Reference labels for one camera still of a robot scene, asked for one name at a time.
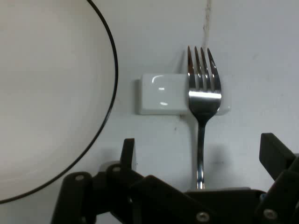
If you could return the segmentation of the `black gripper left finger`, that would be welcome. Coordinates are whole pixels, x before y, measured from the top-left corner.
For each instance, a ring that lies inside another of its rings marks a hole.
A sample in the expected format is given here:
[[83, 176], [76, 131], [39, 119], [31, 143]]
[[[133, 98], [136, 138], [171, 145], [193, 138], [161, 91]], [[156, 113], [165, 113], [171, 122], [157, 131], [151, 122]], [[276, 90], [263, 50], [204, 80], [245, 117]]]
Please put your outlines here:
[[215, 224], [219, 217], [158, 178], [133, 170], [134, 139], [125, 139], [120, 161], [92, 176], [67, 175], [53, 212], [53, 224], [93, 224], [111, 213], [123, 224]]

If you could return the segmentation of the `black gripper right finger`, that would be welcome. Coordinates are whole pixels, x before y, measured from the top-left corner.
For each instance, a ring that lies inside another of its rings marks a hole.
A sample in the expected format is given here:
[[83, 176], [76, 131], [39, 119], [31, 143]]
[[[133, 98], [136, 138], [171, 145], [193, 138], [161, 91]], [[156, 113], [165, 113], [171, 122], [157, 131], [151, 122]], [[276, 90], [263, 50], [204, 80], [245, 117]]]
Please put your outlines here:
[[259, 160], [274, 180], [255, 210], [260, 224], [299, 222], [299, 157], [274, 134], [263, 133]]

